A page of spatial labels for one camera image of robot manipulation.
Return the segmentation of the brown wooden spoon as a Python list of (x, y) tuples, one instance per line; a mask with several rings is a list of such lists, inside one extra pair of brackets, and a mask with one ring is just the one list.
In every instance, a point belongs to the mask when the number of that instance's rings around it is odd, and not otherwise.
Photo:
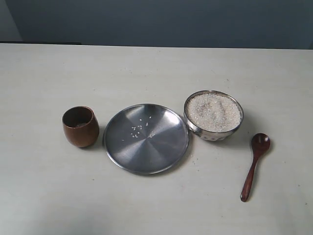
[(264, 133), (257, 133), (251, 139), (253, 160), (242, 188), (240, 197), (242, 202), (246, 202), (249, 198), (257, 162), (269, 150), (270, 143), (269, 136)]

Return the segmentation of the steel bowl of rice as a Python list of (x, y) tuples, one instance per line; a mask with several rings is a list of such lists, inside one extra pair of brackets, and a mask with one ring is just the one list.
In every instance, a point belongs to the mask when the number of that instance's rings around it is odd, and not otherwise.
[(188, 129), (205, 141), (222, 141), (241, 126), (244, 112), (237, 100), (219, 91), (191, 94), (184, 104)]

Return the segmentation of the brown wooden cup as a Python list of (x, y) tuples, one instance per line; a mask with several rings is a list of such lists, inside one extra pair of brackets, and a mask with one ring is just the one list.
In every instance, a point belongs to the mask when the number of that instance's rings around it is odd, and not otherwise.
[(72, 145), (85, 148), (97, 141), (100, 128), (91, 108), (86, 106), (70, 108), (63, 114), (62, 123), (65, 137)]

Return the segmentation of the round steel plate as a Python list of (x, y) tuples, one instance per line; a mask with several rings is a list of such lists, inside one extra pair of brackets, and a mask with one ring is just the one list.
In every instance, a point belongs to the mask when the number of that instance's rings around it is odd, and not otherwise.
[(111, 118), (102, 143), (108, 157), (121, 169), (151, 175), (170, 169), (184, 157), (189, 131), (183, 118), (171, 109), (137, 104)]

